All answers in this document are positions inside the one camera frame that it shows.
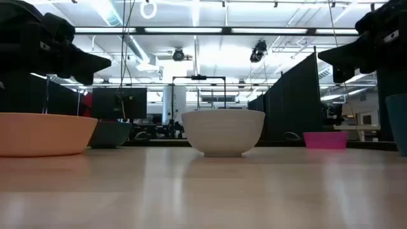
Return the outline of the pink bowl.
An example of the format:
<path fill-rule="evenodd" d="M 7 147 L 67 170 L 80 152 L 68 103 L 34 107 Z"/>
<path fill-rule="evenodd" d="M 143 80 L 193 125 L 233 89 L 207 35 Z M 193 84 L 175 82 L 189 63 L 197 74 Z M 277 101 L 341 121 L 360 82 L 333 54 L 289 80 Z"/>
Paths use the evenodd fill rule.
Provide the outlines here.
<path fill-rule="evenodd" d="M 309 149 L 345 149 L 346 132 L 304 132 L 303 137 Z"/>

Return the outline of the black overhead light bar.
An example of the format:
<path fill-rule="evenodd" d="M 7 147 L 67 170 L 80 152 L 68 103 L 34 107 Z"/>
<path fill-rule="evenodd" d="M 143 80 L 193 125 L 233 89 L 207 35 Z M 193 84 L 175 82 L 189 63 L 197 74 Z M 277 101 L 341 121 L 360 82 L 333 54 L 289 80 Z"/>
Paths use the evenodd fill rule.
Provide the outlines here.
<path fill-rule="evenodd" d="M 127 32 L 131 35 L 218 35 L 252 36 L 358 36 L 355 29 L 315 28 L 315 27 L 76 27 L 80 35 L 119 35 Z"/>

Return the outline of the black background equipment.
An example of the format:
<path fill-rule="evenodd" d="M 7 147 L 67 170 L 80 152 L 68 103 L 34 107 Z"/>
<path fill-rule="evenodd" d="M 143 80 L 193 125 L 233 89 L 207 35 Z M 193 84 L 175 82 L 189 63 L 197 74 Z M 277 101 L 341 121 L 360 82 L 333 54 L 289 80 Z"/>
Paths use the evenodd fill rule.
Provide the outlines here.
<path fill-rule="evenodd" d="M 324 125 L 341 125 L 344 121 L 342 116 L 342 104 L 321 103 L 322 121 Z"/>

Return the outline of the white bowl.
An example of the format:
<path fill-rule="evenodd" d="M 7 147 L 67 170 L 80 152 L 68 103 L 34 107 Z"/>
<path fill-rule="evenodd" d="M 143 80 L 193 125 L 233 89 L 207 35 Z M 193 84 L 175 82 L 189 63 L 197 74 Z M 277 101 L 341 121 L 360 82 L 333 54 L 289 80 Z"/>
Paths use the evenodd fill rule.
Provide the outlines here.
<path fill-rule="evenodd" d="M 212 157 L 242 156 L 258 143 L 265 114 L 248 109 L 217 109 L 182 114 L 191 146 Z"/>

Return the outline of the black room divider panel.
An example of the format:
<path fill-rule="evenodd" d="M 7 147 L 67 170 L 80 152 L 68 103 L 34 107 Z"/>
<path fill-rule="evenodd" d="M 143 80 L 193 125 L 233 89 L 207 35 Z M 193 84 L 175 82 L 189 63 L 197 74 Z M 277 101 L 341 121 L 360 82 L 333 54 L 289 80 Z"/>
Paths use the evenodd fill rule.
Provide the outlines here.
<path fill-rule="evenodd" d="M 0 76 L 0 113 L 47 113 L 77 115 L 78 94 L 36 76 L 14 72 Z"/>
<path fill-rule="evenodd" d="M 282 73 L 266 92 L 248 102 L 248 109 L 265 113 L 262 141 L 303 141 L 304 133 L 321 132 L 317 54 Z"/>

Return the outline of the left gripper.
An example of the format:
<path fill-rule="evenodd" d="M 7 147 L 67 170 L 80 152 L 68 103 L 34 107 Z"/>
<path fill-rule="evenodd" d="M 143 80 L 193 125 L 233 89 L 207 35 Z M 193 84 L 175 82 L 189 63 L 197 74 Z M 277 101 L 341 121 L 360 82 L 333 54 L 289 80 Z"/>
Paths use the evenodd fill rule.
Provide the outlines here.
<path fill-rule="evenodd" d="M 73 44 L 75 26 L 62 17 L 47 13 L 47 29 L 52 35 L 55 73 L 83 85 L 92 85 L 96 72 L 111 67 L 111 60 L 84 52 Z"/>

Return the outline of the white cabinet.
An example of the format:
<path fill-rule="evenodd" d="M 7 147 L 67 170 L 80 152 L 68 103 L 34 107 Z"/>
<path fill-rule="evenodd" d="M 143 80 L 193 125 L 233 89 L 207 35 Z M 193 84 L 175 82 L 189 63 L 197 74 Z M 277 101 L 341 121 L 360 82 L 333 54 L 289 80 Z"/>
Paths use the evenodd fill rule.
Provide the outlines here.
<path fill-rule="evenodd" d="M 380 112 L 376 92 L 352 95 L 342 105 L 342 116 L 344 121 L 341 125 L 351 126 L 350 130 L 343 130 L 348 141 L 378 142 Z"/>

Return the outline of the orange bowl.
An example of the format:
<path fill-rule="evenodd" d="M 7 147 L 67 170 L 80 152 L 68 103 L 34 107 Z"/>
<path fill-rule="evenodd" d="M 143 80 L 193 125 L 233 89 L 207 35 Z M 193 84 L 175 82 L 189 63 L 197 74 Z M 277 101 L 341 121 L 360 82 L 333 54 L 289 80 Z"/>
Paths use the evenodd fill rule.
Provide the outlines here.
<path fill-rule="evenodd" d="M 62 114 L 0 113 L 0 157 L 80 154 L 97 122 Z"/>

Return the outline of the teal bowl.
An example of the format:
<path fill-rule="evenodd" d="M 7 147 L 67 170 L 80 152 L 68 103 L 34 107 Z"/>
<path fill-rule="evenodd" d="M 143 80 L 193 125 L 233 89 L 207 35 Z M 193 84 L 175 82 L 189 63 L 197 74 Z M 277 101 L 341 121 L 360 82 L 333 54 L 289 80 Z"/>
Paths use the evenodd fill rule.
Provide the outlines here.
<path fill-rule="evenodd" d="M 130 134 L 131 124 L 118 121 L 99 121 L 88 145 L 92 148 L 117 148 Z"/>

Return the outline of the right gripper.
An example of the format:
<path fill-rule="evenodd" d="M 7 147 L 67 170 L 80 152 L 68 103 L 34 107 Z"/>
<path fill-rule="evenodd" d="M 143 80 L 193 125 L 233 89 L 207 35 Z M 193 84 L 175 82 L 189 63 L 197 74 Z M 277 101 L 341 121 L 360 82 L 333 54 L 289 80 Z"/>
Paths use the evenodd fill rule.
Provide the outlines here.
<path fill-rule="evenodd" d="M 318 58 L 333 66 L 334 83 L 343 83 L 353 78 L 355 69 L 359 69 L 363 74 L 372 73 L 377 69 L 377 13 L 365 14 L 356 22 L 355 30 L 359 34 L 355 41 L 318 54 Z"/>

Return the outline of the large black divider panel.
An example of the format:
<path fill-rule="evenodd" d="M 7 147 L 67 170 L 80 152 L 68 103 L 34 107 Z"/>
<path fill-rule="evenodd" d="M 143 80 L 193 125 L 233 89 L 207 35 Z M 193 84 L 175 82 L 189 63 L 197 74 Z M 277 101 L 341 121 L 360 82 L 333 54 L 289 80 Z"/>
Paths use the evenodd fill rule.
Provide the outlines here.
<path fill-rule="evenodd" d="M 392 142 L 394 137 L 385 99 L 390 95 L 407 93 L 407 68 L 389 69 L 382 67 L 376 71 L 376 74 L 381 127 L 379 141 Z"/>

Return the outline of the blue cup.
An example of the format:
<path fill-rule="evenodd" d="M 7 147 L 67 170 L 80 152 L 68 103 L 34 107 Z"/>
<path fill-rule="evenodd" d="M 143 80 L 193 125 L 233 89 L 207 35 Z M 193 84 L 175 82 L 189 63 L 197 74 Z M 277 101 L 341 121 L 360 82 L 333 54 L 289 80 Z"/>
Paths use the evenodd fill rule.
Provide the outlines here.
<path fill-rule="evenodd" d="M 400 154 L 407 157 L 407 93 L 390 95 L 385 100 L 394 141 Z"/>

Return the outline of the white pillar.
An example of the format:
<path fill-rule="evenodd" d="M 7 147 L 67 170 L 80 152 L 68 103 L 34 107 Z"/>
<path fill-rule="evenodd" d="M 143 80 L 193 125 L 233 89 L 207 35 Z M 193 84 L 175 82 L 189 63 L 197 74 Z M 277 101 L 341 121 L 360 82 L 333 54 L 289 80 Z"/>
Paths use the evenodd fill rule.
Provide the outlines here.
<path fill-rule="evenodd" d="M 182 124 L 182 114 L 186 112 L 186 87 L 166 86 L 163 88 L 162 122 L 169 124 L 170 119 Z"/>

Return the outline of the black gantry frame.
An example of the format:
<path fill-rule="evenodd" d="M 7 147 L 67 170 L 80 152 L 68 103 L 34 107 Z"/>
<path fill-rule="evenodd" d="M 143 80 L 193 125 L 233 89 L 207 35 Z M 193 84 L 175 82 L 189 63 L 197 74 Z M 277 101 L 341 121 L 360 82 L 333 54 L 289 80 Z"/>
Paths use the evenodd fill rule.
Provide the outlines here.
<path fill-rule="evenodd" d="M 172 77 L 172 83 L 171 89 L 172 93 L 174 93 L 174 81 L 178 78 L 185 78 L 185 79 L 191 79 L 191 80 L 207 80 L 207 79 L 221 79 L 223 80 L 223 88 L 224 88 L 224 108 L 226 109 L 226 77 L 225 76 L 204 76 L 201 74 L 194 75 L 194 76 L 173 76 Z"/>

